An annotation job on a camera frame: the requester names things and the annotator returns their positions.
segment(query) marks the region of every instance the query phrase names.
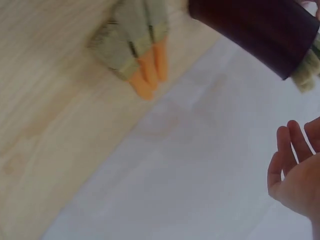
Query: white paper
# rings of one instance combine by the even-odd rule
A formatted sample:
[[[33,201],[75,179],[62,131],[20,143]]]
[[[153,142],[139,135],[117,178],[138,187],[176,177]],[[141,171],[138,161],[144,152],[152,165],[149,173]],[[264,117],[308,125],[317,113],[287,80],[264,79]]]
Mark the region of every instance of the white paper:
[[[302,95],[222,38],[139,122],[43,239],[253,239],[274,204],[266,174],[276,130],[320,116],[319,86]]]

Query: wooden surface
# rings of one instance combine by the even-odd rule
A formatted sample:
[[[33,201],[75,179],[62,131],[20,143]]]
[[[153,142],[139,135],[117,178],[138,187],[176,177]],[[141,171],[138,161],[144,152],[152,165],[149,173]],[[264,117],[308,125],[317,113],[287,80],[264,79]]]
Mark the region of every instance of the wooden surface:
[[[217,33],[168,1],[170,80]],[[39,239],[154,102],[85,48],[115,0],[0,0],[0,240]]]

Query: palm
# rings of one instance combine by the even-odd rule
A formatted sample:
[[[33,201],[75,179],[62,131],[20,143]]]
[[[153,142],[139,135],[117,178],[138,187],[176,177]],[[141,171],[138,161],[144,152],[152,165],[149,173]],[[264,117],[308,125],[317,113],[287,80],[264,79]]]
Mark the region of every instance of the palm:
[[[287,127],[278,129],[278,152],[274,154],[268,170],[268,190],[286,207],[315,218],[320,212],[320,118],[306,124],[305,132],[318,154],[313,155],[297,122],[290,121]]]

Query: light wood table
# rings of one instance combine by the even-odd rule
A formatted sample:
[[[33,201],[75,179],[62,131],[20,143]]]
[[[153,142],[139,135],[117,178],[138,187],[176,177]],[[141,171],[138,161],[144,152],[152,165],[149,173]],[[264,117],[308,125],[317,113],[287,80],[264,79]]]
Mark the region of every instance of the light wood table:
[[[167,0],[167,92],[219,35]],[[86,49],[115,0],[0,0],[0,239],[39,239],[154,102]]]

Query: fingers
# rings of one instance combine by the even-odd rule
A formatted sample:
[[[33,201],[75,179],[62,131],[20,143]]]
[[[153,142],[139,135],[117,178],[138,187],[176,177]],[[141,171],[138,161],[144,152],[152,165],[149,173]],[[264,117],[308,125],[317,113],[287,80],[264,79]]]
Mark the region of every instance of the fingers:
[[[281,153],[276,152],[270,162],[267,173],[268,193],[270,197],[277,200],[277,192],[281,184],[283,158]]]
[[[304,131],[316,153],[320,153],[320,117],[304,125]]]
[[[284,156],[282,161],[283,173],[284,176],[287,176],[291,169],[297,165],[297,161],[291,148],[289,129],[285,126],[279,127],[276,132],[276,139],[278,152]]]
[[[287,124],[289,129],[291,143],[295,150],[299,163],[310,158],[313,153],[311,152],[304,135],[300,129],[299,124],[296,121],[289,121]]]
[[[320,9],[319,9],[320,4],[317,3],[317,5],[318,5],[318,10],[317,10],[316,13],[315,13],[315,17],[316,17],[318,20],[320,20]]]

